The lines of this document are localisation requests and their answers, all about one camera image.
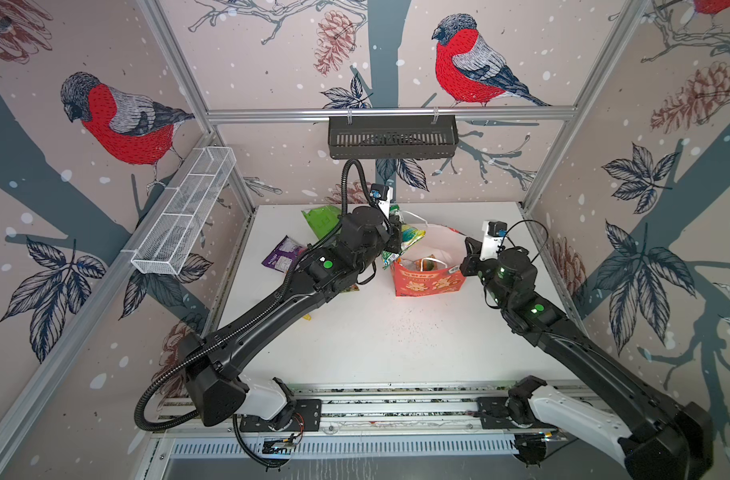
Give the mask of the bright green chips bag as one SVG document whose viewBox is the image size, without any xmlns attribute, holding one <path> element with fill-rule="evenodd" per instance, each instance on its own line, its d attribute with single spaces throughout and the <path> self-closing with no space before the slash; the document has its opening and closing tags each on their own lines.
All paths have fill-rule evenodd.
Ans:
<svg viewBox="0 0 730 480">
<path fill-rule="evenodd" d="M 322 240 L 339 224 L 342 211 L 335 205 L 303 210 L 302 215 L 318 240 Z"/>
</svg>

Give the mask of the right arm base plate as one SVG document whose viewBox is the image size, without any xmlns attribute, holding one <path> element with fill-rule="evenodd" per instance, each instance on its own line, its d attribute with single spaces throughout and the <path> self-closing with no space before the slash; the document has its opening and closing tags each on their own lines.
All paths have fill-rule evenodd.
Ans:
<svg viewBox="0 0 730 480">
<path fill-rule="evenodd" d="M 481 419 L 484 430 L 553 428 L 536 417 L 529 403 L 534 392 L 547 385 L 543 379 L 527 376 L 511 387 L 506 396 L 478 397 L 474 416 Z"/>
</svg>

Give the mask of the purple snack packet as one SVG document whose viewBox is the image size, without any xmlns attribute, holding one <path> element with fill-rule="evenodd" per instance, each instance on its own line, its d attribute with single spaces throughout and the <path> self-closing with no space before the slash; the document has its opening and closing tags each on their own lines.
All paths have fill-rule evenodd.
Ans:
<svg viewBox="0 0 730 480">
<path fill-rule="evenodd" d="M 269 269 L 286 273 L 293 262 L 306 250 L 306 246 L 290 236 L 285 236 L 261 262 Z"/>
</svg>

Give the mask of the dark green snack packet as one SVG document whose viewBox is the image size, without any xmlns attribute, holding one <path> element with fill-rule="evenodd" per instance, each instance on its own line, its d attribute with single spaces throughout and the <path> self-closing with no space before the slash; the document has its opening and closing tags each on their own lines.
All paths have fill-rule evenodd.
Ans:
<svg viewBox="0 0 730 480">
<path fill-rule="evenodd" d="M 426 235 L 426 230 L 421 230 L 412 225 L 402 224 L 400 234 L 390 243 L 382 253 L 383 267 L 389 268 L 400 259 L 413 245 L 420 242 Z"/>
</svg>

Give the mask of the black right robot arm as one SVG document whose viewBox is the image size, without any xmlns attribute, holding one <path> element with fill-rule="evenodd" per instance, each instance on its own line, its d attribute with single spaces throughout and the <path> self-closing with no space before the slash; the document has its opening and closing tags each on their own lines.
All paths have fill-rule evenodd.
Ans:
<svg viewBox="0 0 730 480">
<path fill-rule="evenodd" d="M 596 409 L 530 375 L 509 390 L 513 423 L 557 427 L 620 463 L 634 479 L 700 479 L 714 465 L 713 421 L 636 378 L 535 290 L 537 269 L 523 247 L 500 237 L 465 240 L 460 271 L 481 281 L 489 307 L 511 331 L 568 368 L 608 406 Z"/>
</svg>

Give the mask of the red paper gift bag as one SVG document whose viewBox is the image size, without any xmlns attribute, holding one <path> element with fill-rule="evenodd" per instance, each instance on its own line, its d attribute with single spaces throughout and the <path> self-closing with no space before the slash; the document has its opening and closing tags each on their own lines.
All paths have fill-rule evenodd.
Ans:
<svg viewBox="0 0 730 480">
<path fill-rule="evenodd" d="M 466 256 L 465 236 L 409 211 L 404 220 L 401 254 L 389 261 L 397 297 L 427 297 L 459 291 L 465 277 L 460 271 Z"/>
</svg>

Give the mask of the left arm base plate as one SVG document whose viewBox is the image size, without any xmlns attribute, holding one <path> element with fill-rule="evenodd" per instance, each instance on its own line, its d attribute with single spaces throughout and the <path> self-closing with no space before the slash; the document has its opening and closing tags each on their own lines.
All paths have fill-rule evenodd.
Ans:
<svg viewBox="0 0 730 480">
<path fill-rule="evenodd" d="M 275 418 L 264 420 L 256 415 L 246 415 L 240 419 L 241 433 L 284 433 L 318 432 L 322 418 L 320 399 L 294 400 Z"/>
</svg>

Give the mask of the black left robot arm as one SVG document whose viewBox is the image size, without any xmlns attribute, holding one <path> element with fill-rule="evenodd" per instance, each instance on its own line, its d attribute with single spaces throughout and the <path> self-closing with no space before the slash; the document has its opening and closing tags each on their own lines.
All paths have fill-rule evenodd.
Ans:
<svg viewBox="0 0 730 480">
<path fill-rule="evenodd" d="M 402 226 L 395 215 L 359 206 L 343 215 L 332 236 L 309 249 L 288 270 L 283 284 L 225 327 L 178 345 L 185 362 L 186 391 L 194 415 L 206 427 L 235 414 L 259 417 L 278 429 L 288 426 L 296 400 L 279 378 L 252 379 L 244 370 L 276 337 L 304 315 L 354 286 L 383 252 L 400 249 Z"/>
</svg>

